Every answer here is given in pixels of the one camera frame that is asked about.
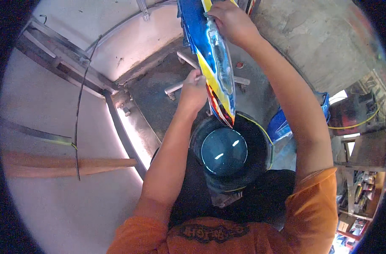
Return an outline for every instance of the cardboard box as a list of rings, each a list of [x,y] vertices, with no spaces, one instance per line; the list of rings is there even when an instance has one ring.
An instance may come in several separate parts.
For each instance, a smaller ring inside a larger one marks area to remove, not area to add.
[[[343,221],[340,221],[340,223],[338,224],[338,230],[339,231],[342,231],[342,232],[346,232],[347,231],[347,228],[348,228],[348,224],[343,222]]]
[[[352,225],[354,225],[355,220],[355,217],[342,213],[338,217],[338,230],[342,232],[348,232],[351,229]]]

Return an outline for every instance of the blue container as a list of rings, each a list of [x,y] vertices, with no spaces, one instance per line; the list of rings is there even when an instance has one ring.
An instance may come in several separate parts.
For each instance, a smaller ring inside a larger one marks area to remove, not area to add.
[[[330,119],[330,112],[328,111],[329,107],[329,94],[328,93],[314,93],[318,96],[321,101],[320,106],[323,110],[324,116],[328,122]],[[289,127],[288,121],[286,120],[285,114],[283,114],[283,110],[281,107],[277,110],[277,113],[272,117],[271,121],[268,124],[267,133],[272,140],[272,143],[276,143],[279,140],[292,135],[292,130]]]

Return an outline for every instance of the water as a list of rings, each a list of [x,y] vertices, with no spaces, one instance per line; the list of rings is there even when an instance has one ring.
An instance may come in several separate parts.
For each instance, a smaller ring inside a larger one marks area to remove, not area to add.
[[[238,172],[248,155],[245,139],[230,128],[211,132],[201,147],[201,157],[207,169],[219,176],[229,176]]]

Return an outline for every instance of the black cable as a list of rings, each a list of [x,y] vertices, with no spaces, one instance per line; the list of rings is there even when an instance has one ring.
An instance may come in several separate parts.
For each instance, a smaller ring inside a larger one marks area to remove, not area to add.
[[[46,20],[48,19],[47,17],[46,17],[46,15],[39,15],[40,17],[44,17],[45,18],[45,21],[43,22],[43,24],[45,24],[46,23]]]
[[[87,68],[84,71],[84,76],[83,76],[83,81],[82,84],[80,85],[80,93],[79,93],[79,100],[77,101],[77,110],[76,110],[76,123],[74,125],[74,142],[72,143],[72,146],[74,147],[76,153],[75,153],[75,158],[76,158],[76,172],[77,172],[77,180],[80,181],[80,172],[79,172],[79,160],[77,158],[77,122],[79,120],[79,108],[80,108],[80,99],[82,98],[82,92],[83,92],[83,86],[84,86],[84,80],[86,79],[86,74],[87,71],[89,70],[89,66],[91,63],[91,58],[93,57],[95,48],[97,48],[97,43],[94,46],[93,52],[91,53],[89,63],[87,64]]]

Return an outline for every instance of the white wall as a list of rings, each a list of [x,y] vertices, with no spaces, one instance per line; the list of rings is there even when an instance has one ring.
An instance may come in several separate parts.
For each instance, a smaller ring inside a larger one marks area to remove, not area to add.
[[[146,0],[147,5],[157,0]],[[182,36],[177,6],[148,9],[150,20],[137,15],[115,28],[102,39],[91,66],[111,81],[162,47]],[[48,27],[86,50],[99,35],[139,12],[136,0],[42,0],[33,15],[48,17]]]
[[[145,0],[147,5],[155,0]],[[33,15],[79,48],[86,49],[99,35],[139,12],[136,0],[42,0]]]
[[[0,115],[37,130],[73,137],[79,88],[14,49],[4,76]],[[103,99],[83,92],[79,157],[126,158]],[[0,129],[2,149],[74,156],[55,145]],[[142,180],[134,168],[76,177],[8,178],[24,223],[46,253],[105,253],[115,229],[134,209]]]

